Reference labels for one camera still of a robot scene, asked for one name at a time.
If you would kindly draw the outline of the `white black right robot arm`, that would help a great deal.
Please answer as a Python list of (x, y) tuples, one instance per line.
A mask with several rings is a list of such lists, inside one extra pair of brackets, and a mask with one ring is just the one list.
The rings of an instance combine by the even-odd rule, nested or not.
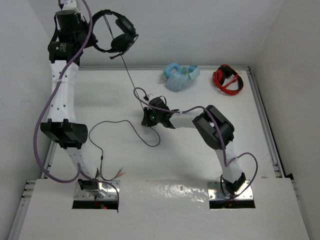
[(215, 151), (222, 169), (222, 179), (226, 191), (234, 196), (245, 183), (246, 176), (237, 163), (234, 150), (234, 126), (213, 105), (205, 110), (192, 110), (180, 113), (170, 110), (161, 97), (149, 94), (143, 98), (148, 105), (143, 109), (142, 126), (153, 127), (157, 124), (168, 129), (196, 129), (204, 142)]

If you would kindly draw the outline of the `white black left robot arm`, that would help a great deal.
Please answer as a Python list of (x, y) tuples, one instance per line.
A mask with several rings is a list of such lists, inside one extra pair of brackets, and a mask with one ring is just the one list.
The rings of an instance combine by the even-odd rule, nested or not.
[(87, 184), (97, 177), (98, 170), (84, 158), (89, 133), (85, 124), (76, 121), (74, 100), (80, 56), (88, 45), (89, 25), (75, 10), (57, 11), (54, 22), (54, 35), (48, 45), (53, 96), (47, 120), (40, 124), (40, 130), (65, 150), (79, 173), (80, 182)]

